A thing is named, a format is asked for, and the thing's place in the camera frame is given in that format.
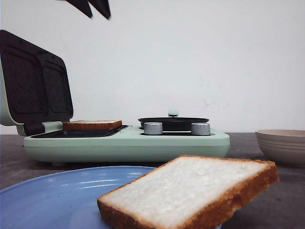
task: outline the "open lid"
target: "open lid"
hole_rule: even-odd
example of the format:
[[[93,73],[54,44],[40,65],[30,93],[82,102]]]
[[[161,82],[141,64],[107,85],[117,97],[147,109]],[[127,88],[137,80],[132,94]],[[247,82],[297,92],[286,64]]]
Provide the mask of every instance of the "open lid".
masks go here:
[[[7,31],[0,31],[1,123],[44,133],[42,122],[68,122],[73,106],[63,60]]]

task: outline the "bread slice on plate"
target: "bread slice on plate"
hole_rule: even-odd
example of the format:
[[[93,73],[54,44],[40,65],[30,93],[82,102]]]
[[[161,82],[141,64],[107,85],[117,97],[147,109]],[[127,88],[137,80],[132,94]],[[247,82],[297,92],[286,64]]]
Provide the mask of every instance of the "bread slice on plate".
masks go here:
[[[274,162],[180,156],[97,204],[116,229],[214,229],[278,181]]]
[[[86,121],[63,123],[63,130],[113,130],[122,126],[122,120]]]

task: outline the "bread crust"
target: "bread crust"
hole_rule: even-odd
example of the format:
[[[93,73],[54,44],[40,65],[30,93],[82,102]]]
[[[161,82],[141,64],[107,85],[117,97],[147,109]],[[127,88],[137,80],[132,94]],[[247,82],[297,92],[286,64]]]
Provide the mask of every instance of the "bread crust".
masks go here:
[[[206,156],[190,156],[182,155],[181,157],[199,157],[199,158],[213,158]],[[177,160],[178,158],[160,166],[159,168],[166,166],[169,163]],[[233,161],[251,161],[250,159],[234,159],[234,158],[217,158],[220,160],[233,160]],[[234,187],[228,189],[223,193],[216,201],[203,207],[183,224],[176,227],[177,229],[214,229],[226,220],[231,218],[237,209],[240,209],[247,203],[249,203],[257,194],[268,188],[271,184],[279,181],[278,172],[274,162],[271,161],[260,161],[255,160],[257,163],[268,164],[266,168],[257,174],[239,182]],[[156,168],[141,177],[129,182],[128,184],[135,182],[151,172],[157,171]],[[120,186],[108,193],[114,192],[115,190],[123,187]],[[168,229],[162,225],[151,225],[149,222],[140,219],[138,216],[129,214],[124,209],[115,209],[108,206],[107,203],[102,201],[100,196],[97,199],[97,205],[99,207],[103,220],[109,225],[117,229]]]
[[[113,130],[122,126],[122,120],[116,120],[115,122],[111,121],[109,123],[80,123],[79,121],[76,122],[63,123],[63,130]]]

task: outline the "mint green appliance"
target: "mint green appliance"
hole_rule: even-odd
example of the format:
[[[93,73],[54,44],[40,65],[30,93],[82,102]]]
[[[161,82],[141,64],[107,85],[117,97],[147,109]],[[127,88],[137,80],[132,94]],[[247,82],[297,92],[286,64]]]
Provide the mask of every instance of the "mint green appliance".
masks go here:
[[[140,123],[106,131],[63,131],[73,116],[63,60],[7,31],[0,31],[1,124],[15,125],[27,155],[38,161],[147,162],[179,155],[225,157],[229,135],[190,131],[144,135]]]

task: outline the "blue plate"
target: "blue plate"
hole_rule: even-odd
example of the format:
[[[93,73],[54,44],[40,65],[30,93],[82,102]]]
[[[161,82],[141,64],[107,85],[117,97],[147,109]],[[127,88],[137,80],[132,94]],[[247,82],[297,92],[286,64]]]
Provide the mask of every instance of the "blue plate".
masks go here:
[[[1,228],[110,229],[101,218],[97,197],[152,169],[136,166],[85,168],[13,185],[0,192]]]

